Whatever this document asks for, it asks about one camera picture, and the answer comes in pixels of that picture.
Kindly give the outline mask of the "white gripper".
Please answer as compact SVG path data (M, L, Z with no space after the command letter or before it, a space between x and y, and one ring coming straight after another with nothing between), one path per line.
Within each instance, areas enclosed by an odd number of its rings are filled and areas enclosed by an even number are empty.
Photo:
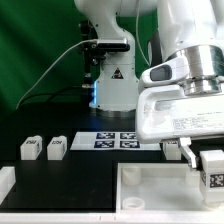
M191 139L224 136L224 94L187 97L179 85L147 88L138 99L136 135L143 144L178 139L178 149L196 170Z

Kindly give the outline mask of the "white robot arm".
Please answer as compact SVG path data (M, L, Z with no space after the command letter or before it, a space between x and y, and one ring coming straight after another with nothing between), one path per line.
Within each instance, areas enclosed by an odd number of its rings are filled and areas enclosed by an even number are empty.
M191 168L193 140L224 135L224 53L213 0L74 0L96 30L103 52L90 108L105 116L135 116L143 144L175 140ZM162 61L135 74L135 38L118 16L155 10Z

